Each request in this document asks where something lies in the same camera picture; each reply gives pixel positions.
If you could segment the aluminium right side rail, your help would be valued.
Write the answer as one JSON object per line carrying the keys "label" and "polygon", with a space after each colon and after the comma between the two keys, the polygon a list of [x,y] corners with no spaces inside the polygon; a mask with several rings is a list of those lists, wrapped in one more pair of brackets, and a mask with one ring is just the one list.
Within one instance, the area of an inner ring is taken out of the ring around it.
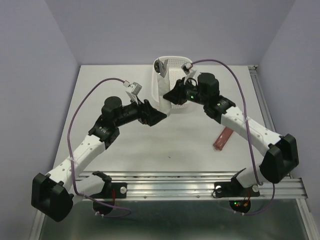
{"label": "aluminium right side rail", "polygon": [[253,88],[254,88],[254,91],[255,91],[255,94],[257,97],[257,101],[259,104],[259,108],[261,111],[263,122],[264,122],[264,125],[267,129],[269,129],[273,132],[276,132],[276,128],[275,128],[274,122],[272,120],[272,116],[270,114],[270,110],[269,110],[262,86],[259,81],[257,69],[258,68],[255,65],[248,66],[248,71],[249,71],[251,81],[253,84]]}

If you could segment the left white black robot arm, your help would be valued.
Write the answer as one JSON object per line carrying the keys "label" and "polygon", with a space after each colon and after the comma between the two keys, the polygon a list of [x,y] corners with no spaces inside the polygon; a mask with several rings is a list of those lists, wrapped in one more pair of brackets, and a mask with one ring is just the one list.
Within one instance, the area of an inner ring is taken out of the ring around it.
{"label": "left white black robot arm", "polygon": [[108,97],[104,101],[101,115],[82,143],[71,150],[69,156],[57,167],[46,174],[38,173],[33,178],[31,205],[55,222],[61,222],[72,207],[84,199],[93,200],[95,195],[113,198],[120,191],[113,189],[109,175],[95,171],[79,182],[76,181],[77,177],[111,146],[120,134],[120,126],[139,121],[152,127],[166,117],[146,99],[132,100],[124,106],[119,97]]}

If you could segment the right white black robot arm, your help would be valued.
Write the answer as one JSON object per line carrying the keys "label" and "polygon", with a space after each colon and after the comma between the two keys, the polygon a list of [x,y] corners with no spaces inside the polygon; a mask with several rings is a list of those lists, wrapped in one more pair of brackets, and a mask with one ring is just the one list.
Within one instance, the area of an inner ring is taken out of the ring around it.
{"label": "right white black robot arm", "polygon": [[197,84],[191,79],[177,80],[163,98],[175,105],[187,101],[202,105],[208,117],[243,137],[263,156],[261,163],[246,167],[231,178],[230,189],[235,195],[242,195],[257,182],[277,184],[299,164],[295,137],[282,136],[245,116],[234,102],[220,94],[219,81],[211,73],[201,73]]}

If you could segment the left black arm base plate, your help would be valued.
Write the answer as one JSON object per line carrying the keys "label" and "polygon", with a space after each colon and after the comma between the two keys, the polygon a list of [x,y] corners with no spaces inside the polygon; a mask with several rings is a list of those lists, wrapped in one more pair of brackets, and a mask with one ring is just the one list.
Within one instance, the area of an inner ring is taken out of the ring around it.
{"label": "left black arm base plate", "polygon": [[[91,197],[94,199],[102,199],[102,202],[108,205],[114,206],[116,200],[125,199],[127,197],[127,183],[125,182],[115,182],[115,183],[105,183],[101,192],[93,194]],[[93,202],[92,208],[95,212],[99,214],[108,215],[114,212],[113,208],[108,206],[103,206],[96,202]]]}

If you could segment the red plastic utensil tray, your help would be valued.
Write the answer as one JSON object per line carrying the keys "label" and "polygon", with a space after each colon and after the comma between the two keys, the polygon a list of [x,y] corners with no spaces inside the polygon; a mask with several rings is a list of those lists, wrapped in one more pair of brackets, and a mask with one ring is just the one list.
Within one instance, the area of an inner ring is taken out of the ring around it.
{"label": "red plastic utensil tray", "polygon": [[222,151],[229,138],[232,136],[233,132],[234,131],[232,129],[225,127],[213,143],[213,148],[216,151]]}

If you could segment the green handled fork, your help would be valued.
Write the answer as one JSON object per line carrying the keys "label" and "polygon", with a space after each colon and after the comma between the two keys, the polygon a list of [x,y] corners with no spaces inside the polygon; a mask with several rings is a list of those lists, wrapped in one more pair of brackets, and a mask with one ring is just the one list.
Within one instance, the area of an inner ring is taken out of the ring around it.
{"label": "green handled fork", "polygon": [[165,78],[167,75],[167,68],[168,68],[168,59],[165,60],[160,60],[159,61],[159,71],[160,71],[160,75]]}

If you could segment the aluminium rail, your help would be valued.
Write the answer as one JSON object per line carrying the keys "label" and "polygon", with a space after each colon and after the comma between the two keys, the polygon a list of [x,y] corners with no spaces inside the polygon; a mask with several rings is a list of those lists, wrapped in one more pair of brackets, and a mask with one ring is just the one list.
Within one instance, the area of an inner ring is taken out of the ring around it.
{"label": "aluminium rail", "polygon": [[[120,172],[107,173],[115,183],[127,184],[127,201],[209,201],[212,193],[222,182],[228,182],[233,172]],[[270,198],[307,199],[303,181],[286,176],[280,183],[264,183],[246,190],[243,197],[251,200],[269,200]]]}
{"label": "aluminium rail", "polygon": [[257,97],[257,101],[259,104],[259,108],[261,111],[263,122],[264,122],[264,125],[267,129],[269,129],[273,132],[276,132],[276,128],[275,128],[274,122],[272,120],[272,116],[270,114],[270,110],[269,110],[262,86],[259,81],[257,69],[258,68],[255,65],[248,66],[248,71],[249,71],[251,81],[253,84],[253,88],[254,88],[254,91],[255,91],[255,94]]}

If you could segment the green handled spoon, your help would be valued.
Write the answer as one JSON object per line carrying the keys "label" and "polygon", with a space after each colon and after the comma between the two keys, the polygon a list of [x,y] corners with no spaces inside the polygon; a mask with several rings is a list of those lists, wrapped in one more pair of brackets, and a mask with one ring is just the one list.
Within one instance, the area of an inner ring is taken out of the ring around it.
{"label": "green handled spoon", "polygon": [[156,59],[154,62],[154,70],[156,73],[161,74],[163,72],[162,63],[159,59]]}

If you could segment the aluminium front rail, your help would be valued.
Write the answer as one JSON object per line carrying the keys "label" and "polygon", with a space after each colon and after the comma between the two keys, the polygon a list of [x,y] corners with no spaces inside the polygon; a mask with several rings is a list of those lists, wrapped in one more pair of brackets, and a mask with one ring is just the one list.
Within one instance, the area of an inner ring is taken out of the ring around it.
{"label": "aluminium front rail", "polygon": [[[222,182],[228,182],[233,172],[120,172],[107,173],[115,183],[127,184],[127,201],[209,201],[212,193]],[[303,181],[286,176],[280,183],[264,183],[246,190],[243,197],[251,200],[269,200],[270,198],[307,199]]]}

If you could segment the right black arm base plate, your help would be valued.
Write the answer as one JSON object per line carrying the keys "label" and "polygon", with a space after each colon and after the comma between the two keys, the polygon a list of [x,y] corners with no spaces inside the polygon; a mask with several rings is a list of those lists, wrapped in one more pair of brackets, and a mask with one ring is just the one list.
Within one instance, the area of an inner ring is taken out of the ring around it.
{"label": "right black arm base plate", "polygon": [[243,188],[231,181],[214,183],[212,197],[215,199],[228,199],[230,208],[241,214],[247,214],[251,209],[251,198],[259,197],[260,191],[257,186]]}

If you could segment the white perforated plastic basket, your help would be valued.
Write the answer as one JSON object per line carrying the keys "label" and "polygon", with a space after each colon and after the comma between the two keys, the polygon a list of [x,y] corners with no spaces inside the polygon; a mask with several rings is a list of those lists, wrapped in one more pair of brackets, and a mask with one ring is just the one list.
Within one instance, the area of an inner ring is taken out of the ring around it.
{"label": "white perforated plastic basket", "polygon": [[[166,68],[169,76],[170,90],[175,87],[177,80],[186,76],[185,72],[182,70],[182,65],[192,62],[191,59],[184,56],[160,56],[158,59],[163,63],[167,60]],[[153,98],[154,105],[159,108],[157,75],[158,73],[153,69],[151,77],[151,96]]]}

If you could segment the white paper napkin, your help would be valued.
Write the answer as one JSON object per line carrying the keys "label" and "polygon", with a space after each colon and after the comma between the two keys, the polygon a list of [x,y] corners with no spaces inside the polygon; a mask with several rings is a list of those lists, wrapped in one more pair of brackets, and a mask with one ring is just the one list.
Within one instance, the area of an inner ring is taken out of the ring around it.
{"label": "white paper napkin", "polygon": [[168,117],[171,114],[171,102],[163,98],[164,94],[170,91],[170,78],[168,68],[165,78],[163,78],[160,74],[157,73],[157,86],[159,111],[166,114]]}

